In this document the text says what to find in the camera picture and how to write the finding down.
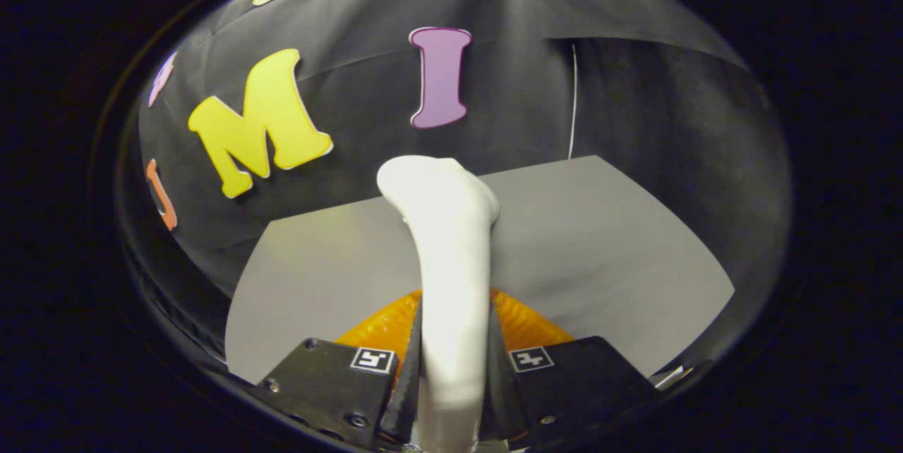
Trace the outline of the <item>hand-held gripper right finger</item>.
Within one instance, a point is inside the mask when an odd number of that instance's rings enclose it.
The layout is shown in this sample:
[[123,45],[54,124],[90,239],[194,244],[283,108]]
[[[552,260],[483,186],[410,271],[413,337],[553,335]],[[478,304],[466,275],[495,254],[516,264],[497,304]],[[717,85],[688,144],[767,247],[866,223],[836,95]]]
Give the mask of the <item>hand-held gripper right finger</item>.
[[487,436],[510,450],[585,450],[648,414],[664,394],[602,337],[576,339],[490,293]]

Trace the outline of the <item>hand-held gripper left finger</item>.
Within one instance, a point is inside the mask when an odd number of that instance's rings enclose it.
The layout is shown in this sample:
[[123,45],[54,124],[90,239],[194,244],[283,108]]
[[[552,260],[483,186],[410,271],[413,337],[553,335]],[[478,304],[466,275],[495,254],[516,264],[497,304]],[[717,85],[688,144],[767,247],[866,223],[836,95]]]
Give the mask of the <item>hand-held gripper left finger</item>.
[[307,433],[359,450],[409,443],[420,389],[420,292],[385,306],[340,342],[307,338],[248,391]]

